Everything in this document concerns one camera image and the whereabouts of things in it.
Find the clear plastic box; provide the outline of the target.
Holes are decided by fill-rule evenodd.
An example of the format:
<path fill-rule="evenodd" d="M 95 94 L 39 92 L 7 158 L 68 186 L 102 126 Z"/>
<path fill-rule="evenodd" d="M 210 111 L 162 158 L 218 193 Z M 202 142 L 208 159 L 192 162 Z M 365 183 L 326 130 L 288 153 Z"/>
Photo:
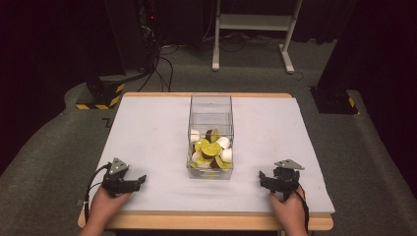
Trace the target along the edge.
<path fill-rule="evenodd" d="M 221 134 L 232 139 L 233 148 L 234 122 L 231 96 L 224 94 L 193 94 L 190 103 L 188 141 L 192 129 L 199 130 L 202 134 L 209 129 L 218 129 Z M 231 178 L 234 168 L 234 159 L 233 168 L 231 170 L 204 171 L 190 168 L 188 166 L 188 157 L 187 169 L 189 176 L 192 179 L 229 180 Z"/>

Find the black stand with striped base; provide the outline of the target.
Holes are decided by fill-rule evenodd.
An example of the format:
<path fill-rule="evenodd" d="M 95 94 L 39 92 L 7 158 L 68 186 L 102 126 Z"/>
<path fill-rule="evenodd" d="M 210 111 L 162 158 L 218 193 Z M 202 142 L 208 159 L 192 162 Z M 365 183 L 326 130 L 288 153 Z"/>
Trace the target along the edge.
<path fill-rule="evenodd" d="M 151 74 L 159 49 L 152 0 L 87 0 L 80 12 L 80 40 L 92 77 L 77 107 L 111 109 L 126 82 Z"/>

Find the black stand with dark base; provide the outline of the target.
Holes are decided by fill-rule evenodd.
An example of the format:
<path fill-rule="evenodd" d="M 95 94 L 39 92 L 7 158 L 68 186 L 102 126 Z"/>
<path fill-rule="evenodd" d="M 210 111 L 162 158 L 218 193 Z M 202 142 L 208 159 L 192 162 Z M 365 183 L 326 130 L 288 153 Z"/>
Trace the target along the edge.
<path fill-rule="evenodd" d="M 320 113 L 357 114 L 347 91 L 371 78 L 386 56 L 383 34 L 389 23 L 389 0 L 357 0 L 318 84 L 310 88 Z"/>

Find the white metal stand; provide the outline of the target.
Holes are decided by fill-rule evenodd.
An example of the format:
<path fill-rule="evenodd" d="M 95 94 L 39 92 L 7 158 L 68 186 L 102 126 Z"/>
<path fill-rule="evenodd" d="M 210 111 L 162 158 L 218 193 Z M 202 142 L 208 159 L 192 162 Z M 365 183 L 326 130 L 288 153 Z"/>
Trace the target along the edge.
<path fill-rule="evenodd" d="M 214 44 L 212 53 L 211 68 L 218 71 L 220 68 L 220 31 L 221 30 L 269 30 L 285 31 L 284 42 L 278 45 L 286 72 L 294 74 L 295 69 L 291 62 L 288 47 L 298 20 L 303 0 L 295 0 L 294 10 L 291 15 L 244 15 L 244 14 L 223 14 L 221 12 L 221 0 L 215 0 L 215 28 Z"/>

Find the person's left hand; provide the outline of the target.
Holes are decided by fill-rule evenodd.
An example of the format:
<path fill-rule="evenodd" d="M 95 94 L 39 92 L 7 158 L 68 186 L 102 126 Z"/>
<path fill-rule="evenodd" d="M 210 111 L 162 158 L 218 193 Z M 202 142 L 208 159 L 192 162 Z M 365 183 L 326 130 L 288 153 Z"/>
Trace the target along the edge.
<path fill-rule="evenodd" d="M 130 197 L 131 193 L 111 197 L 106 190 L 99 187 L 90 205 L 87 226 L 103 228 Z"/>

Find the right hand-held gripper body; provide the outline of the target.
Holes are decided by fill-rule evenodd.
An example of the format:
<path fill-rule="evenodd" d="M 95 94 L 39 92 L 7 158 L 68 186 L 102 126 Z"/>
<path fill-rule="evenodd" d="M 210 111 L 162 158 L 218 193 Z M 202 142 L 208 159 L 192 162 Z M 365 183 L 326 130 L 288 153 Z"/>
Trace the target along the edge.
<path fill-rule="evenodd" d="M 290 194 L 298 189 L 300 170 L 304 170 L 305 167 L 292 159 L 277 161 L 275 165 L 273 176 L 278 181 L 277 191 L 286 201 Z"/>

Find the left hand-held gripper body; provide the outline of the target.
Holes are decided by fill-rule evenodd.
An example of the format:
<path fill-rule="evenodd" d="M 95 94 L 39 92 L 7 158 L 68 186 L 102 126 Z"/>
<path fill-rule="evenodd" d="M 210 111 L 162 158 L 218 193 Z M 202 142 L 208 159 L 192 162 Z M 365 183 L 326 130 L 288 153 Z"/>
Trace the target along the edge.
<path fill-rule="evenodd" d="M 115 198 L 118 195 L 132 192 L 129 183 L 124 180 L 128 170 L 128 164 L 117 157 L 113 158 L 101 184 L 110 197 Z"/>

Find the person's right hand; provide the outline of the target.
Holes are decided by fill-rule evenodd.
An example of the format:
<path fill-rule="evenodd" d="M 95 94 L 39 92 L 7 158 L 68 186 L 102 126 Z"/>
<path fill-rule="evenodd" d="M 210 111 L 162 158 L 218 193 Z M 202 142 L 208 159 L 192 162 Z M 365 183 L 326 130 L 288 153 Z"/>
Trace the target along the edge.
<path fill-rule="evenodd" d="M 282 202 L 275 194 L 268 195 L 273 213 L 284 230 L 288 227 L 304 227 L 306 229 L 306 212 L 303 207 L 305 192 L 299 187 L 289 198 Z"/>

